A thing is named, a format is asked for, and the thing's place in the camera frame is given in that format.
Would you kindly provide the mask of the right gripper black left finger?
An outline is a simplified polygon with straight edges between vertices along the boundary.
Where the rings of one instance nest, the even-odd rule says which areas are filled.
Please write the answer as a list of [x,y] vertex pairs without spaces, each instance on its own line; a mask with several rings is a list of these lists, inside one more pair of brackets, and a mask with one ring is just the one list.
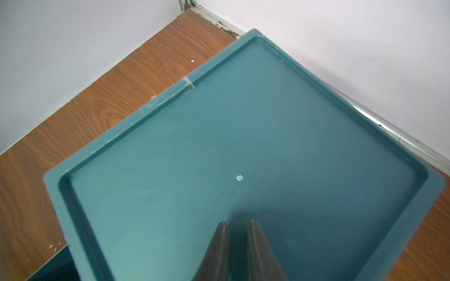
[[225,222],[220,222],[193,281],[227,281],[229,249],[230,231]]

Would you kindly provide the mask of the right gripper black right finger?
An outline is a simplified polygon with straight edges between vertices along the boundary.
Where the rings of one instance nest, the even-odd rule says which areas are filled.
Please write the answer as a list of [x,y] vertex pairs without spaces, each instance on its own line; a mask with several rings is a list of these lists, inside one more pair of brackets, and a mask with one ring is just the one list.
[[247,226],[247,262],[250,281],[287,281],[270,242],[257,220]]

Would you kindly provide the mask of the teal drawer cabinet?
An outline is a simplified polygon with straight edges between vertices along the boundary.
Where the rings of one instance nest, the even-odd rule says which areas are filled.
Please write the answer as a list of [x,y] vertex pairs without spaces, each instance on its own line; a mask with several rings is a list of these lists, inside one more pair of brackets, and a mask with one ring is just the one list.
[[48,171],[84,281],[190,281],[257,220],[291,281],[381,281],[446,185],[253,29]]

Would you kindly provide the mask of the teal drawer tray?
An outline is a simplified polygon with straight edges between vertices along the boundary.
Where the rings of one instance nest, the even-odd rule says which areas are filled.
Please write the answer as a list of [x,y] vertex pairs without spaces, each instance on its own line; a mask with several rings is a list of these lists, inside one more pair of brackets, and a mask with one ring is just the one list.
[[26,281],[80,281],[69,246],[65,245]]

